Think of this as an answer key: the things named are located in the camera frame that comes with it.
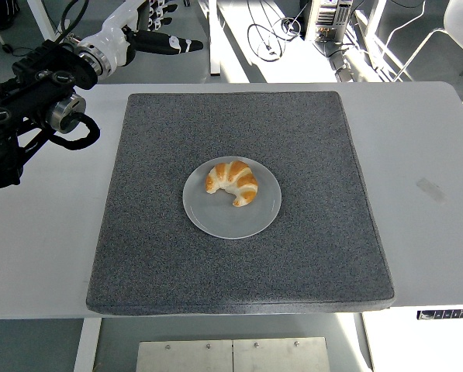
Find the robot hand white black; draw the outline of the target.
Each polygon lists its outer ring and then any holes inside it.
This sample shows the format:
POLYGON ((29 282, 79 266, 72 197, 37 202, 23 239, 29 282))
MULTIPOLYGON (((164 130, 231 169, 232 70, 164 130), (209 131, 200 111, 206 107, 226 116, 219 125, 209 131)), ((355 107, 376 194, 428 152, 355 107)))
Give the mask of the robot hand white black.
POLYGON ((125 1, 102 24, 101 30, 79 41, 75 52, 92 60, 97 74, 111 74, 129 64, 137 51, 178 55, 203 49, 203 43, 161 33, 171 23, 165 15, 177 9, 169 1, 125 1))

